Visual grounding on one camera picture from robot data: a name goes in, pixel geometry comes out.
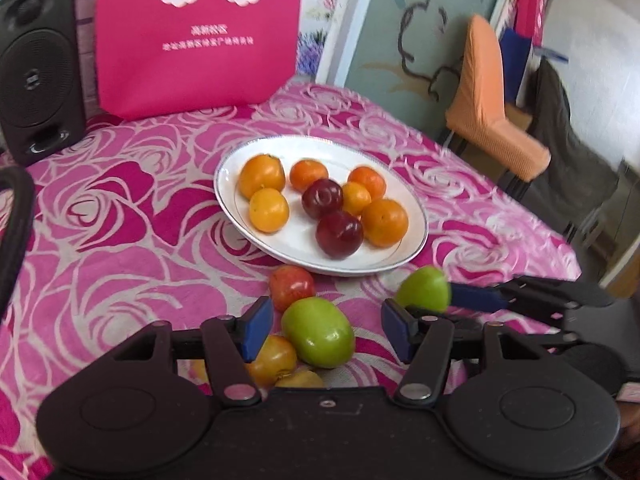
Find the small tangerine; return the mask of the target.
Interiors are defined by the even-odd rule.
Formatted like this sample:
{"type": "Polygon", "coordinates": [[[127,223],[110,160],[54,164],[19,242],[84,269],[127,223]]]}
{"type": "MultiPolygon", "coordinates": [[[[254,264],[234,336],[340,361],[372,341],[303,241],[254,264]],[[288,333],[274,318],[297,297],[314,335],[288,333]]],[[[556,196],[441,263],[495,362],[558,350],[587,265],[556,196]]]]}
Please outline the small tangerine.
{"type": "Polygon", "coordinates": [[[314,182],[327,179],[326,166],[315,159],[305,158],[296,162],[290,170],[290,183],[296,192],[303,193],[314,182]]]}
{"type": "Polygon", "coordinates": [[[356,167],[350,172],[347,181],[362,185],[369,192],[372,200],[383,198],[386,193],[386,181],[369,166],[356,167]]]}

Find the small tangerine top right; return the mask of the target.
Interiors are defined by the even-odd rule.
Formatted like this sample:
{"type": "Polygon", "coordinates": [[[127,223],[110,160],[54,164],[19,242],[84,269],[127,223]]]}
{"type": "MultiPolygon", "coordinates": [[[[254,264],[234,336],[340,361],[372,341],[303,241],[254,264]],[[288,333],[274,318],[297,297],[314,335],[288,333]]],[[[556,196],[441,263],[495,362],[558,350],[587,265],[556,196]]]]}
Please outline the small tangerine top right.
{"type": "Polygon", "coordinates": [[[362,185],[369,192],[372,200],[383,198],[386,193],[386,181],[369,166],[356,167],[350,172],[347,181],[362,185]]]}

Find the orange lower right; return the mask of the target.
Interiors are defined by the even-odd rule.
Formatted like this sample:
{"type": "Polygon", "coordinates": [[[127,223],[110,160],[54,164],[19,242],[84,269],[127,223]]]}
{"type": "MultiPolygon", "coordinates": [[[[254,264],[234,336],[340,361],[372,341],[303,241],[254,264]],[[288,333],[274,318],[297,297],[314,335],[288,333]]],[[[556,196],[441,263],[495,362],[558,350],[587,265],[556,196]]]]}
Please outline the orange lower right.
{"type": "Polygon", "coordinates": [[[363,209],[360,221],[364,238],[378,248],[399,243],[409,227],[408,214],[396,200],[379,198],[363,209]]]}

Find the small tangerine top middle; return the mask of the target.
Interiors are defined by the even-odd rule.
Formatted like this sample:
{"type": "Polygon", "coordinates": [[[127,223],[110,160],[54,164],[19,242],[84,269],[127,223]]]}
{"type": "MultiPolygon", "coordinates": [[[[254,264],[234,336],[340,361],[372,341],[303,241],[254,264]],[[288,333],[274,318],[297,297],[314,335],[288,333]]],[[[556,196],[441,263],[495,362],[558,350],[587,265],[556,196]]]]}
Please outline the small tangerine top middle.
{"type": "Polygon", "coordinates": [[[303,193],[314,182],[327,179],[326,166],[315,159],[305,158],[296,162],[290,170],[290,183],[296,192],[303,193]]]}

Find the red tomato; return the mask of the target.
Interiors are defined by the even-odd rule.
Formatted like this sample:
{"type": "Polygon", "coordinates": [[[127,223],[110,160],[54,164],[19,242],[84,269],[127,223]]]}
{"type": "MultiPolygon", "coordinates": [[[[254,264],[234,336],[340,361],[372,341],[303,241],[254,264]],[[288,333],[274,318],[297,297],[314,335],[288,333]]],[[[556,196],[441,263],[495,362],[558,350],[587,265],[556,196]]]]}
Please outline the red tomato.
{"type": "Polygon", "coordinates": [[[283,313],[295,301],[313,297],[316,285],[311,274],[299,266],[279,266],[269,277],[273,307],[283,313]]]}

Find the yellow tomato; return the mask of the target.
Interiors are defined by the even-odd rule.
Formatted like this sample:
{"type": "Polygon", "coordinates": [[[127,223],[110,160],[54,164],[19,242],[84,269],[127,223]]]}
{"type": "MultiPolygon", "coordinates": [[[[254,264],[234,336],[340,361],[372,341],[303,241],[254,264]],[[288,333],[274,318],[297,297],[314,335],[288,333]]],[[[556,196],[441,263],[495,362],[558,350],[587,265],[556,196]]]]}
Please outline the yellow tomato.
{"type": "Polygon", "coordinates": [[[296,389],[324,389],[326,385],[323,379],[312,370],[301,368],[291,375],[282,377],[274,386],[276,388],[296,389]]]}

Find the yellow-orange citrus lower left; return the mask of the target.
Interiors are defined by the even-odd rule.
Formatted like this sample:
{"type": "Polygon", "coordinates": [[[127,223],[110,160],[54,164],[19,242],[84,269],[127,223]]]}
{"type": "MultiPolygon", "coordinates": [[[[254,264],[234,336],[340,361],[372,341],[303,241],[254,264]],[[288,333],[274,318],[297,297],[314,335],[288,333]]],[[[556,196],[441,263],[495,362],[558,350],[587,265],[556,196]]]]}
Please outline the yellow-orange citrus lower left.
{"type": "Polygon", "coordinates": [[[281,192],[275,188],[263,188],[250,198],[248,216],[255,229],[272,234],[288,223],[290,207],[281,192]]]}

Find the white oval plate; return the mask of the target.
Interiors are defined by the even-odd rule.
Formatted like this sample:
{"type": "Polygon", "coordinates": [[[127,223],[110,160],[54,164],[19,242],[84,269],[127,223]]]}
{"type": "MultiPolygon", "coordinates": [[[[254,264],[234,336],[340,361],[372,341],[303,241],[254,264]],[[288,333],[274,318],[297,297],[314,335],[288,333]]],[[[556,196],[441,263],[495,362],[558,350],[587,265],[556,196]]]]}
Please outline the white oval plate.
{"type": "Polygon", "coordinates": [[[393,270],[427,239],[418,196],[390,168],[314,136],[275,136],[235,148],[216,170],[224,214],[278,260],[326,275],[393,270]]]}

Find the large orange top left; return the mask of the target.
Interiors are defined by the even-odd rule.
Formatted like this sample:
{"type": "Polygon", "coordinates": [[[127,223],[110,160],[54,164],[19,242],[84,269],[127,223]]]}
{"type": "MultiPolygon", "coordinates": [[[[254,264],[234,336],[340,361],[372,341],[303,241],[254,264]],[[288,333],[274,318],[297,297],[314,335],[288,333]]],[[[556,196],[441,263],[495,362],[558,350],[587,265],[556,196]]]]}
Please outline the large orange top left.
{"type": "Polygon", "coordinates": [[[285,183],[285,172],[280,159],[268,154],[259,154],[243,166],[238,185],[241,195],[249,200],[263,188],[273,188],[282,192],[285,183]]]}

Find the orange covered chair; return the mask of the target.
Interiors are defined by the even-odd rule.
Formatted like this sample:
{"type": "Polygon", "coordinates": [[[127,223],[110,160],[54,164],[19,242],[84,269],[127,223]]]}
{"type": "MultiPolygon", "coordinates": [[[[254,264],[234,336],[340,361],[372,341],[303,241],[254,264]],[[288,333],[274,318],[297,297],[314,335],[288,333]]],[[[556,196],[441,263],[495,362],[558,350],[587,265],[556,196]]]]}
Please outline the orange covered chair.
{"type": "Polygon", "coordinates": [[[446,127],[530,183],[543,174],[551,154],[544,145],[506,117],[502,54],[494,29],[484,16],[470,18],[460,82],[446,127]]]}

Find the dark grey covered chair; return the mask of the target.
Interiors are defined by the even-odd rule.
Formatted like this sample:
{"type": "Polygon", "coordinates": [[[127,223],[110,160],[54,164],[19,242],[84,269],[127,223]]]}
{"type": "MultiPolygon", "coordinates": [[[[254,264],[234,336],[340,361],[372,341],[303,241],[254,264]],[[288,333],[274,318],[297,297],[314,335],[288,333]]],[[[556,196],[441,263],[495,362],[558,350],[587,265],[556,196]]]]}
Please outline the dark grey covered chair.
{"type": "Polygon", "coordinates": [[[563,235],[571,240],[597,218],[616,191],[620,177],[611,165],[579,139],[570,118],[570,101],[558,71],[548,58],[525,81],[525,104],[509,104],[506,117],[548,148],[545,172],[525,184],[506,172],[501,182],[516,200],[532,188],[541,203],[566,222],[563,235]]]}

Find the orange-red tomato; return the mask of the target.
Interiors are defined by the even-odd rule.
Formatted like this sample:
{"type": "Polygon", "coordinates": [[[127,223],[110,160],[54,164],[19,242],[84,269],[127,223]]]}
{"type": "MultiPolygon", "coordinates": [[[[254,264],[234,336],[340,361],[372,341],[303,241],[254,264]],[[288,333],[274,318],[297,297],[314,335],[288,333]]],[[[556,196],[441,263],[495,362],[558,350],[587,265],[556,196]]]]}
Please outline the orange-red tomato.
{"type": "Polygon", "coordinates": [[[282,336],[269,335],[257,358],[246,363],[245,367],[257,387],[269,389],[281,378],[293,374],[297,363],[294,346],[282,336]]]}

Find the large green tomato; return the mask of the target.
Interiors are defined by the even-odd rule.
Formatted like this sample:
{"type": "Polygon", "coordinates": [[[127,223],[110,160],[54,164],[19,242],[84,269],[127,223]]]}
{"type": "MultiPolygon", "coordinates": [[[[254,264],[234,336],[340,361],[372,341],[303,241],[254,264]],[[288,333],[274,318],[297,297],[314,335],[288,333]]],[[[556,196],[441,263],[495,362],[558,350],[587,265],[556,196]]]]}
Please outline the large green tomato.
{"type": "Polygon", "coordinates": [[[355,352],[355,333],[346,315],[320,297],[299,299],[281,318],[281,330],[299,359],[332,370],[347,363],[355,352]]]}

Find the black loudspeaker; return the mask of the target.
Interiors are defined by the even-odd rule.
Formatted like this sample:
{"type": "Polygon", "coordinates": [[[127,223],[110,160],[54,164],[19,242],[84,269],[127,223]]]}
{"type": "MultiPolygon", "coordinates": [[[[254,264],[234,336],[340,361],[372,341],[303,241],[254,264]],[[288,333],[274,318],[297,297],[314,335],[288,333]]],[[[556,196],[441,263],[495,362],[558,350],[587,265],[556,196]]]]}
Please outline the black loudspeaker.
{"type": "Polygon", "coordinates": [[[27,167],[86,132],[75,0],[1,0],[1,144],[27,167]]]}

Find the small orange centre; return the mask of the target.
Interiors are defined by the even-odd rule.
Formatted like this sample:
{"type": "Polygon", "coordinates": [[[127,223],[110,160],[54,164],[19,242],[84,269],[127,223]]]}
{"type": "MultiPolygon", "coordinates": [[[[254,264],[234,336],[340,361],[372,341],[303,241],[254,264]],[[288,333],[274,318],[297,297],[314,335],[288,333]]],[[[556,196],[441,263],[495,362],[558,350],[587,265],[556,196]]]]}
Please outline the small orange centre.
{"type": "Polygon", "coordinates": [[[356,218],[359,218],[363,209],[372,202],[370,192],[358,182],[348,181],[344,183],[342,185],[342,193],[342,209],[356,218]]]}

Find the dark red plum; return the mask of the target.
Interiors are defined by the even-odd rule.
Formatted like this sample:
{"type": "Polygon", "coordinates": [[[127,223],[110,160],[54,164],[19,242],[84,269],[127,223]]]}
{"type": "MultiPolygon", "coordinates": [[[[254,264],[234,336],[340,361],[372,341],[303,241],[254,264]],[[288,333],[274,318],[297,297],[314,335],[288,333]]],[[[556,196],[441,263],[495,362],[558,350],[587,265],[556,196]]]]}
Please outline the dark red plum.
{"type": "Polygon", "coordinates": [[[318,180],[303,192],[302,205],[311,219],[319,220],[342,209],[342,187],[331,179],[318,180]]]}
{"type": "Polygon", "coordinates": [[[345,259],[362,245],[363,227],[352,214],[344,210],[333,211],[319,220],[316,241],[329,257],[345,259]]]}

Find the blue bag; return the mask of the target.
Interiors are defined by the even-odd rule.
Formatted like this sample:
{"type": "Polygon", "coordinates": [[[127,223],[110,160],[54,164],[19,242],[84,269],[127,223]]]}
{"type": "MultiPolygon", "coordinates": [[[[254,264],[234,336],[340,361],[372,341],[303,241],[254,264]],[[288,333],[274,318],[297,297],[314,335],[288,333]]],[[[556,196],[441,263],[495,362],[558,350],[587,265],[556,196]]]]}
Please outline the blue bag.
{"type": "Polygon", "coordinates": [[[551,58],[567,64],[570,59],[553,49],[538,47],[533,40],[519,35],[513,28],[506,28],[499,40],[504,80],[504,99],[509,104],[515,104],[520,93],[529,60],[532,56],[551,58]]]}

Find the hanging magenta bag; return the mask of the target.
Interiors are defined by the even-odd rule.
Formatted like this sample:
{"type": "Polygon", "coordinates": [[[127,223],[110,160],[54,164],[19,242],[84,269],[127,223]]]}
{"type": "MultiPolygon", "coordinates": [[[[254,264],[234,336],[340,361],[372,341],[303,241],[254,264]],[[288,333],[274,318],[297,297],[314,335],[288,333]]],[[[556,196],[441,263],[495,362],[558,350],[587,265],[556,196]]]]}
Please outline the hanging magenta bag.
{"type": "Polygon", "coordinates": [[[544,0],[516,0],[514,30],[540,47],[544,36],[544,0]]]}

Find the cartoon painted glass door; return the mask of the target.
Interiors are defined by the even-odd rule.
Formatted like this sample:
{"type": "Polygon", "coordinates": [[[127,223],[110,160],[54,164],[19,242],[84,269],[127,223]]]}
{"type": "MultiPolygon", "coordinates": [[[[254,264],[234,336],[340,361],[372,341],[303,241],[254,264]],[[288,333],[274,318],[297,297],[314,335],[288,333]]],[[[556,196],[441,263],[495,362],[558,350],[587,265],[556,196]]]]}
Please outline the cartoon painted glass door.
{"type": "Polygon", "coordinates": [[[515,0],[337,0],[314,79],[349,88],[436,138],[457,91],[469,19],[495,30],[515,0]]]}

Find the magenta tote bag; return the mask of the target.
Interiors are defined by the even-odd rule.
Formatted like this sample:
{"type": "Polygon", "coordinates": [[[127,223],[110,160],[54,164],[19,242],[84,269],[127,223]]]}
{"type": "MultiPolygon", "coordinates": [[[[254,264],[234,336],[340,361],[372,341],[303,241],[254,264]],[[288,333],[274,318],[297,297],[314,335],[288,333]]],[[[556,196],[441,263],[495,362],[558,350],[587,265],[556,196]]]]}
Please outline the magenta tote bag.
{"type": "Polygon", "coordinates": [[[102,110],[139,119],[270,98],[295,74],[300,0],[96,0],[102,110]]]}

